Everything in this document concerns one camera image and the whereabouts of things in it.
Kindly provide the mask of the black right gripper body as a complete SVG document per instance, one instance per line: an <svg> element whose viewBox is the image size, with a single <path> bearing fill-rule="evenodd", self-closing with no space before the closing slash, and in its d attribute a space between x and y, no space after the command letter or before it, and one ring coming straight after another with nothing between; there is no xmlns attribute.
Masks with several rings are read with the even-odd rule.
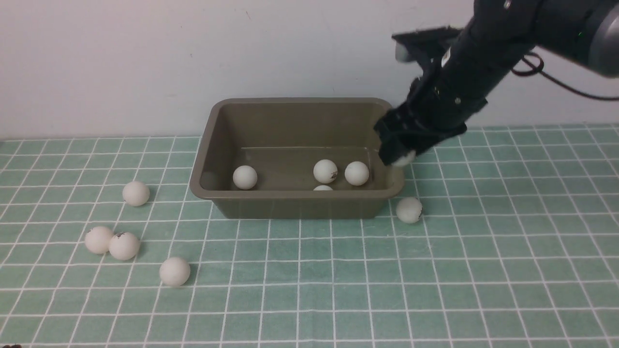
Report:
<svg viewBox="0 0 619 348"><path fill-rule="evenodd" d="M422 77L413 80L404 102L387 112L374 124L379 137L378 156L385 166L416 151L416 156L467 131L466 122L480 112L485 96L465 96L457 91L460 75L450 68L457 62L452 49L432 60Z"/></svg>

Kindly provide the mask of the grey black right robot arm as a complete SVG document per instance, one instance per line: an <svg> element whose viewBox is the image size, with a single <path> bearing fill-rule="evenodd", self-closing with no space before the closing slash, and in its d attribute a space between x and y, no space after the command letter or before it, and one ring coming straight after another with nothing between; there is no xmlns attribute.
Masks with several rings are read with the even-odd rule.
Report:
<svg viewBox="0 0 619 348"><path fill-rule="evenodd" d="M386 166L402 167L464 134L466 121L508 73L541 73L543 62L515 70L537 46L607 78L619 70L616 0L476 0L462 29L418 29L393 39L396 60L418 63L423 74L374 125Z"/></svg>

